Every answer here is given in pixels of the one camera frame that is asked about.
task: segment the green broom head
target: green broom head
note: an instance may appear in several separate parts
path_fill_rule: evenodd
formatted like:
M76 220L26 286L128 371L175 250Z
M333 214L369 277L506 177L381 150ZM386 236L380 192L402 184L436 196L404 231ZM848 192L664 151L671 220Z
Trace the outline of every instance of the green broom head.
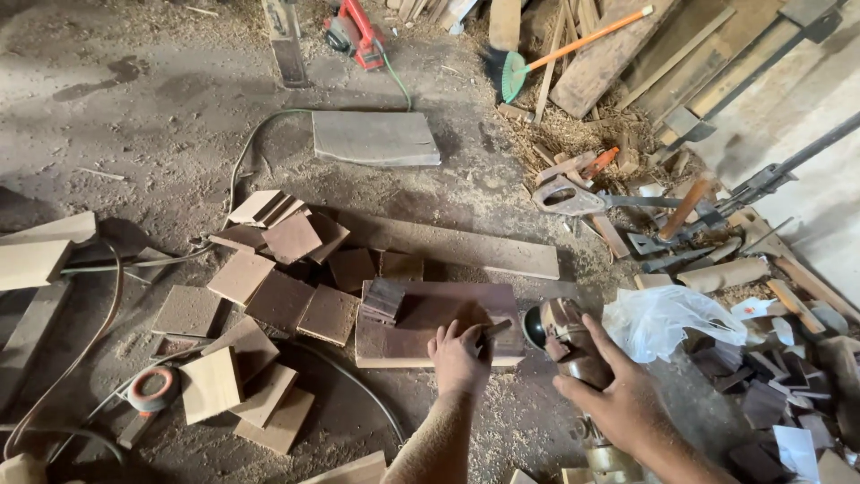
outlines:
M507 53L505 66L501 70L501 96L511 102L523 89L525 83L525 59L516 52Z

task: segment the concrete floor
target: concrete floor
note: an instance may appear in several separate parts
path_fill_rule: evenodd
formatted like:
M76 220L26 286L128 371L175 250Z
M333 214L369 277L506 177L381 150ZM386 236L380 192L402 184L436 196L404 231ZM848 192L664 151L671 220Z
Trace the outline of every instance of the concrete floor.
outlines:
M85 209L115 218L111 234L135 251L152 245L188 253L187 242L215 231L224 217L230 167L259 120L276 109L402 109L405 100L384 71L365 73L320 45L316 25L325 7L300 10L308 49L310 90L278 87L266 40L257 34L257 2L199 4L219 18L170 3L44 2L0 21L0 229L14 231ZM389 16L371 8L380 22ZM562 281L549 282L462 267L438 267L436 280L508 282L520 309L542 297L572 295L599 314L618 287L631 288L635 265L609 265L603 243L575 238L561 220L538 214L520 182L524 170L509 153L507 125L495 118L493 92L476 41L417 26L390 42L390 57L427 115L443 155L433 168L378 170L313 158L310 116L288 115L259 137L260 156L248 157L239 196L280 188L308 203L352 208L401 220L558 246ZM441 66L445 65L456 73ZM87 167L127 176L126 182L76 171ZM119 222L129 220L140 227ZM204 286L226 251L170 269L145 287L126 279L120 316L95 353L58 389L40 419L76 424L111 388L146 363L155 343L148 328L173 284ZM22 415L86 345L108 311L114 275L76 276L58 329L35 365ZM8 337L32 292L0 306ZM233 319L238 316L234 310ZM337 351L349 365L351 345ZM300 373L298 386L316 396L290 456L277 456L230 433L223 415L186 427L176 405L132 452L124 482L155 479L199 482L295 482L375 450L388 459L397 442L384 415L349 380L288 344L281 361ZM717 394L679 353L651 370L663 381L666 403L696 446L719 457L751 435L731 400ZM433 402L432 372L357 371L393 408L411 433ZM540 482L561 482L562 467L585 464L570 438L573 414L550 385L554 365L528 351L515 370L494 373L476 417L473 482L507 482L514 468ZM97 430L117 435L132 418L119 404L101 415ZM43 440L28 439L38 448ZM94 445L54 470L64 479L113 481L120 472Z

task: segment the white wall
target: white wall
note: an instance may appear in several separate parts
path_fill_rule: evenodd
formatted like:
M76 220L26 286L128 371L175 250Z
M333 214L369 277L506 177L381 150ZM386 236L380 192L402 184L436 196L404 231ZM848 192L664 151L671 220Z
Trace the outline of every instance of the white wall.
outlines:
M839 30L804 40L717 115L717 131L688 144L729 188L780 163L860 111L860 0ZM792 251L860 306L860 130L795 171L800 181L755 203Z

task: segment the plastic bag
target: plastic bag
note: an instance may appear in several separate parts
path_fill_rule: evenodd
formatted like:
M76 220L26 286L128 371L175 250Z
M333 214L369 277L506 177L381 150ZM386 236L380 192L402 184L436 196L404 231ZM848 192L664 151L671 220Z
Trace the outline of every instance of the plastic bag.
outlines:
M746 326L740 320L718 302L684 286L619 289L615 302L604 307L603 326L638 363L650 363L657 357L668 362L687 337L685 327L736 346L746 342Z

